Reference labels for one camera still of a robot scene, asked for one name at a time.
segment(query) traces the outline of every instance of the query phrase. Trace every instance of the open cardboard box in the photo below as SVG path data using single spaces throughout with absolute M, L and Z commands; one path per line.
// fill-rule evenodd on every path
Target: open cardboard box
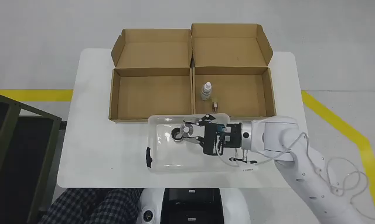
M 194 53 L 195 67 L 190 68 Z M 112 59 L 110 120 L 212 113 L 200 89 L 211 82 L 219 113 L 275 116 L 272 49 L 256 24 L 193 24 L 190 29 L 124 29 Z
M 193 113 L 190 29 L 124 29 L 111 55 L 110 120 Z
M 268 64 L 272 49 L 256 24 L 193 24 L 193 101 L 196 114 L 212 113 L 200 90 L 212 84 L 211 99 L 230 117 L 276 115 Z

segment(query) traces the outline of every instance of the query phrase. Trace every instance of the table surface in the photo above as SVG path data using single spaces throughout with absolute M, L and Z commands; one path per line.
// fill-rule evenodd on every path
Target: table surface
M 57 183 L 91 188 L 288 188 L 273 162 L 254 172 L 151 173 L 145 163 L 147 123 L 108 119 L 111 49 L 81 53 Z M 269 64 L 279 116 L 298 120 L 307 132 L 295 57 L 274 52 Z

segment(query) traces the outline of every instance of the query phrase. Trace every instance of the white wire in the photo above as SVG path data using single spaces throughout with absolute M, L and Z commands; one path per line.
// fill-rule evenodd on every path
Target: white wire
M 326 164 L 326 173 L 327 173 L 327 179 L 328 179 L 328 180 L 325 180 L 325 179 L 323 178 L 323 176 L 321 175 L 321 173 L 320 173 L 322 170 L 321 170 L 321 169 L 318 169 L 318 167 L 312 162 L 312 160 L 311 160 L 311 158 L 310 158 L 310 155 L 309 155 L 309 137 L 307 136 L 307 133 L 303 132 L 303 134 L 305 135 L 305 138 L 306 138 L 306 144 L 307 144 L 307 146 L 306 146 L 306 155 L 307 155 L 308 159 L 310 160 L 310 163 L 311 163 L 312 166 L 314 167 L 315 173 L 318 174 L 319 177 L 320 177 L 324 182 L 327 183 L 327 185 L 330 187 L 330 190 L 331 190 L 331 193 L 332 193 L 332 194 L 334 194 L 334 195 L 336 195 L 336 196 L 343 196 L 343 195 L 345 194 L 346 191 L 357 188 L 358 185 L 359 185 L 359 183 L 360 183 L 361 175 L 364 175 L 364 177 L 366 178 L 366 185 L 364 186 L 364 188 L 363 188 L 361 191 L 359 191 L 358 193 L 354 194 L 354 195 L 351 197 L 351 199 L 350 199 L 350 204 L 353 205 L 353 207 L 355 208 L 355 210 L 357 210 L 357 212 L 358 212 L 359 214 L 361 214 L 362 216 L 364 216 L 365 218 L 368 218 L 368 219 L 371 219 L 371 220 L 375 220 L 374 217 L 370 217 L 370 216 L 364 214 L 363 212 L 361 212 L 361 211 L 356 207 L 355 203 L 353 202 L 353 200 L 354 200 L 355 197 L 357 197 L 357 196 L 361 195 L 362 193 L 364 193 L 365 190 L 369 187 L 369 177 L 368 177 L 364 172 L 359 171 L 358 167 L 355 166 L 355 164 L 352 163 L 351 161 L 349 161 L 348 159 L 343 158 L 343 157 L 332 157 L 332 158 L 327 162 L 327 164 Z M 344 161 L 347 161 L 347 162 L 349 162 L 349 163 L 355 168 L 355 171 L 348 173 L 348 174 L 344 177 L 343 185 L 342 185 L 341 188 L 340 188 L 340 187 L 337 187 L 337 186 L 334 186 L 333 184 L 330 183 L 330 176 L 329 176 L 329 170 L 328 170 L 328 168 L 329 168 L 329 163 L 331 163 L 334 159 L 342 159 L 342 160 L 344 160 Z M 356 182 L 356 184 L 355 184 L 354 186 L 352 186 L 351 188 L 346 188 L 346 181 L 347 181 L 348 177 L 352 176 L 353 174 L 358 174 L 358 180 L 357 180 L 357 182 Z M 332 189 L 332 188 L 334 188 L 336 191 L 338 191 L 338 190 L 342 190 L 342 193 L 341 193 L 341 194 L 336 194 L 336 193 L 333 192 L 334 189 Z
M 283 152 L 279 153 L 278 155 L 274 156 L 274 157 L 268 157 L 269 159 L 265 160 L 265 161 L 261 161 L 261 162 L 258 162 L 258 163 L 255 163 L 253 164 L 254 166 L 256 165 L 261 165 L 261 164 L 265 164 L 265 163 L 268 163 L 270 161 L 273 161 L 274 159 L 277 159 L 279 158 L 280 156 L 284 155 L 285 153 L 287 153 L 292 147 L 294 147 L 294 145 L 298 142 L 298 140 L 303 136 L 305 135 L 306 133 L 305 132 L 302 132 L 298 138 L 296 140 L 294 140 L 294 142 L 289 146 L 287 147 Z M 216 154 L 219 156 L 219 158 L 221 159 L 221 161 L 223 161 L 225 164 L 229 165 L 229 166 L 232 166 L 232 167 L 239 167 L 239 165 L 234 165 L 234 164 L 231 164 L 231 163 L 228 163 L 227 161 L 224 160 L 224 158 L 222 157 L 222 155 L 220 155 L 218 153 L 219 151 L 219 144 L 220 144 L 220 140 L 217 140 L 216 142 L 216 146 L 215 146 L 215 149 L 216 149 Z
M 229 166 L 232 166 L 232 167 L 239 167 L 239 165 L 235 165 L 235 164 L 231 164 L 227 161 L 225 161 L 225 159 L 222 157 L 222 155 L 220 155 L 219 153 L 219 144 L 220 144 L 220 140 L 218 139 L 217 142 L 216 142 L 216 145 L 215 145 L 215 149 L 216 149 L 216 154 L 219 156 L 219 158 L 221 159 L 221 161 L 223 161 L 225 164 L 229 165 Z
M 329 159 L 329 161 L 328 161 L 327 164 L 326 164 L 326 174 L 327 174 L 327 179 L 328 179 L 328 180 L 326 180 L 326 179 L 321 175 L 322 169 L 318 168 L 318 167 L 312 162 L 312 159 L 311 159 L 311 157 L 310 157 L 310 155 L 309 155 L 310 140 L 309 140 L 309 137 L 308 137 L 308 135 L 307 135 L 306 132 L 302 132 L 302 133 L 300 133 L 300 135 L 297 137 L 297 139 L 294 140 L 294 142 L 293 142 L 288 148 L 286 148 L 283 152 L 279 153 L 279 154 L 276 155 L 275 157 L 268 157 L 269 159 L 267 159 L 267 160 L 265 160 L 265 161 L 261 161 L 261 162 L 255 163 L 255 164 L 253 164 L 253 165 L 261 165 L 261 164 L 265 164 L 265 163 L 268 163 L 268 162 L 270 162 L 270 161 L 272 161 L 272 160 L 274 160 L 274 159 L 277 159 L 278 157 L 284 155 L 285 153 L 287 153 L 288 151 L 290 151 L 292 147 L 294 147 L 294 145 L 299 141 L 299 139 L 300 139 L 303 135 L 305 136 L 305 139 L 306 139 L 306 155 L 307 155 L 307 157 L 308 157 L 310 163 L 312 164 L 312 166 L 313 166 L 313 168 L 314 168 L 314 171 L 316 172 L 316 174 L 319 175 L 320 179 L 322 179 L 325 183 L 327 183 L 327 185 L 330 187 L 331 193 L 333 193 L 334 195 L 336 195 L 336 196 L 343 196 L 343 195 L 345 194 L 346 191 L 356 189 L 356 188 L 358 187 L 359 183 L 360 183 L 361 175 L 364 175 L 364 177 L 366 178 L 366 185 L 364 186 L 364 188 L 363 188 L 361 191 L 359 191 L 358 193 L 354 194 L 354 195 L 351 197 L 351 199 L 350 199 L 350 204 L 353 205 L 353 207 L 355 208 L 355 210 L 357 210 L 357 212 L 358 212 L 359 214 L 361 214 L 362 216 L 364 216 L 365 218 L 368 218 L 368 219 L 371 219 L 371 220 L 375 220 L 375 218 L 370 217 L 370 216 L 364 214 L 363 212 L 361 212 L 361 211 L 356 207 L 355 203 L 353 202 L 353 200 L 354 200 L 355 197 L 357 197 L 357 196 L 361 195 L 362 193 L 364 193 L 365 190 L 369 187 L 369 177 L 368 177 L 364 172 L 359 171 L 358 167 L 355 166 L 355 164 L 352 163 L 351 161 L 349 161 L 348 159 L 343 158 L 343 157 L 332 157 L 331 159 Z M 219 144 L 220 144 L 220 140 L 217 140 L 217 143 L 216 143 L 215 149 L 216 149 L 216 153 L 217 153 L 217 155 L 219 156 L 220 160 L 223 161 L 225 164 L 227 164 L 227 165 L 229 165 L 229 166 L 232 166 L 232 167 L 239 167 L 238 164 L 237 164 L 237 165 L 230 164 L 230 163 L 228 163 L 227 161 L 225 161 L 225 160 L 223 159 L 222 155 L 220 155 L 220 153 L 219 153 Z M 237 156 L 238 156 L 238 153 L 237 153 L 237 150 L 236 150 L 236 149 L 235 149 L 234 156 L 235 156 L 236 158 L 237 158 Z M 355 171 L 353 171 L 353 172 L 347 174 L 347 175 L 344 177 L 342 187 L 335 186 L 335 185 L 331 184 L 331 182 L 330 182 L 331 180 L 330 180 L 330 176 L 329 176 L 329 164 L 330 164 L 333 160 L 335 160 L 335 159 L 342 159 L 342 160 L 344 160 L 344 161 L 347 161 L 347 162 L 349 162 L 349 163 L 354 167 L 354 169 L 355 169 Z M 358 174 L 358 180 L 357 180 L 357 182 L 356 182 L 355 185 L 353 185 L 353 186 L 350 187 L 350 188 L 347 188 L 347 187 L 346 187 L 346 181 L 347 181 L 348 177 L 352 176 L 353 174 Z M 336 194 L 336 193 L 333 192 L 333 190 L 336 190 L 336 192 L 337 192 L 337 191 L 342 191 L 342 193 L 341 193 L 341 194 Z

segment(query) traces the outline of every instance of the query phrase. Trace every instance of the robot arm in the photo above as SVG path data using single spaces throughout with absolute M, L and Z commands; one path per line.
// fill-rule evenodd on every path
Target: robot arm
M 287 153 L 275 159 L 275 165 L 290 187 L 309 206 L 321 224 L 362 223 L 359 214 L 344 196 L 337 196 L 325 179 L 326 160 L 321 153 L 307 147 L 306 134 L 293 118 L 271 117 L 243 123 L 241 147 L 266 157 L 274 157 L 290 145 Z M 330 182 L 337 184 L 335 178 Z
M 309 206 L 321 224 L 362 223 L 359 214 L 339 189 L 327 184 L 326 160 L 321 153 L 308 147 L 306 133 L 291 117 L 270 117 L 234 124 L 213 123 L 214 117 L 205 115 L 196 123 L 185 122 L 172 131 L 175 141 L 195 140 L 206 155 L 220 156 L 224 148 L 240 148 L 243 158 L 232 158 L 238 163 L 247 160 L 247 152 L 256 152 L 273 159 L 281 175 L 299 197 Z M 330 183 L 337 184 L 330 172 Z

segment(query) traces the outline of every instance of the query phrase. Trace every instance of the transparent container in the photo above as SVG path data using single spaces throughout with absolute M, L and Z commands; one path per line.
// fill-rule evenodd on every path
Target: transparent container
M 175 142 L 171 136 L 174 128 L 180 127 L 183 121 L 195 122 L 204 115 L 151 116 L 148 119 L 148 147 L 152 158 L 152 172 L 214 172 L 231 171 L 230 167 L 221 162 L 218 156 L 205 155 L 203 148 L 188 140 Z M 227 114 L 212 114 L 214 123 L 229 123 Z M 234 156 L 232 148 L 225 148 L 223 157 Z

